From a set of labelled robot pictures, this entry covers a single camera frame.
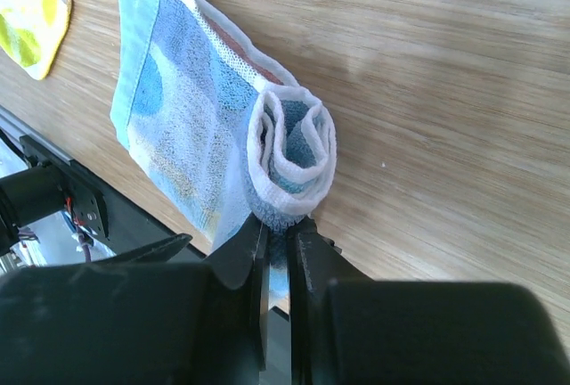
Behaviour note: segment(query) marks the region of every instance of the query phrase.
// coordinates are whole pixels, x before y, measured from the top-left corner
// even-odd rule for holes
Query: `towel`
[[[117,138],[213,242],[253,213],[272,229],[271,302],[289,291],[284,232],[330,189],[322,102],[205,0],[119,0]]]
[[[0,0],[0,46],[32,78],[43,79],[70,13],[71,0]]]

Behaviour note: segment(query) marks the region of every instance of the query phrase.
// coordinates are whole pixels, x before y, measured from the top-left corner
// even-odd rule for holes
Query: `wooden table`
[[[570,348],[570,0],[209,1],[330,108],[338,172],[316,218],[348,259],[522,283]],[[47,80],[0,53],[0,103],[196,234],[115,139],[117,0],[74,4]]]

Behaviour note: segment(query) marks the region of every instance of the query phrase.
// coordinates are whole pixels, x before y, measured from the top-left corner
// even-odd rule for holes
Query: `blue towel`
[[[332,184],[322,102],[205,0],[119,0],[117,138],[213,242],[253,211],[272,230],[271,303],[289,291],[283,240]]]

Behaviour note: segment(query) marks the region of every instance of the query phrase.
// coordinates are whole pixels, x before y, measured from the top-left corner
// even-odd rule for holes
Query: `yellow cloth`
[[[43,79],[70,13],[71,0],[0,0],[0,46],[32,78]]]

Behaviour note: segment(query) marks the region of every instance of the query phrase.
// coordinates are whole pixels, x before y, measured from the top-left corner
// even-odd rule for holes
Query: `wooden surface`
[[[338,172],[316,217],[347,258],[522,283],[570,346],[570,0],[209,1],[330,108]],[[193,233],[115,139],[117,0],[74,6],[46,81],[0,53],[0,103]]]

